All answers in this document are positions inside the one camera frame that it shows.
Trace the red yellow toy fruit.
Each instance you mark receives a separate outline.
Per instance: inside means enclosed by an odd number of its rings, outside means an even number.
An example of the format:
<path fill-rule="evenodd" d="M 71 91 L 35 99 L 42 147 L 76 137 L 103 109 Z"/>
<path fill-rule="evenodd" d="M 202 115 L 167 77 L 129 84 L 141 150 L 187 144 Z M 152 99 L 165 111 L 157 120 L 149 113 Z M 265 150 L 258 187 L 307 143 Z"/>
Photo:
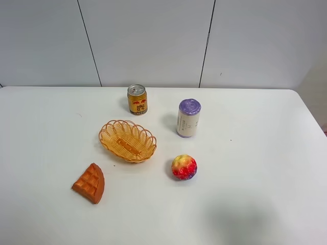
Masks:
<path fill-rule="evenodd" d="M 171 171 L 178 180 L 189 180 L 197 173 L 196 160 L 189 155 L 179 155 L 172 161 Z"/>

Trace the woven orange plastic basket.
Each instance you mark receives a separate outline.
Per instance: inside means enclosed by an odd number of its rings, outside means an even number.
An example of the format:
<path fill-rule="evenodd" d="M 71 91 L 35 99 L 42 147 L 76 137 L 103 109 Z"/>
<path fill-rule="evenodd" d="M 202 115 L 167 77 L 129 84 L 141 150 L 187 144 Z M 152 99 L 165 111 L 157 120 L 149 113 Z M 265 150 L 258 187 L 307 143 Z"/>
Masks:
<path fill-rule="evenodd" d="M 157 148 L 156 137 L 130 120 L 109 121 L 99 131 L 98 138 L 106 150 L 130 163 L 150 159 Z"/>

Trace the gold drink can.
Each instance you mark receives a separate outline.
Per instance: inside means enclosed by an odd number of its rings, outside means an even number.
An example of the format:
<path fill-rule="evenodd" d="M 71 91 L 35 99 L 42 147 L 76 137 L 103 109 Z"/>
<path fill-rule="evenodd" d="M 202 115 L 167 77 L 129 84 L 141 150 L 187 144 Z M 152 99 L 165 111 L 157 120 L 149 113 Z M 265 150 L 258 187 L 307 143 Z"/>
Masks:
<path fill-rule="evenodd" d="M 133 115 L 142 115 L 148 111 L 147 92 L 143 85 L 133 84 L 127 89 L 129 110 Z"/>

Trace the brown waffle wedge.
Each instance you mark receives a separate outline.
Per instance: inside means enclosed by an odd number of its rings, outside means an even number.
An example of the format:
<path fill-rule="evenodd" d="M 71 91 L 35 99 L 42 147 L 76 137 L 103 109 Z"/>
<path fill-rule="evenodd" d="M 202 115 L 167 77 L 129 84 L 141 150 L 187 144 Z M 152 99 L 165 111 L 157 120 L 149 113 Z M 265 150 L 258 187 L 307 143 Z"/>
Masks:
<path fill-rule="evenodd" d="M 72 185 L 72 190 L 93 204 L 98 204 L 105 187 L 105 178 L 98 165 L 92 163 Z"/>

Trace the purple white paper roll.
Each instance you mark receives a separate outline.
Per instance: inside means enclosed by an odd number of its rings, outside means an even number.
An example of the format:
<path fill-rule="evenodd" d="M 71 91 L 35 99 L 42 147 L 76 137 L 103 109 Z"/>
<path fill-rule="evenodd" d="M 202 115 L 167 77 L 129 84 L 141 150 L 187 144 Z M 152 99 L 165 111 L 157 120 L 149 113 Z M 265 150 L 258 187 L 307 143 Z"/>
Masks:
<path fill-rule="evenodd" d="M 185 99 L 179 104 L 176 132 L 180 137 L 190 138 L 196 134 L 201 104 L 196 99 Z"/>

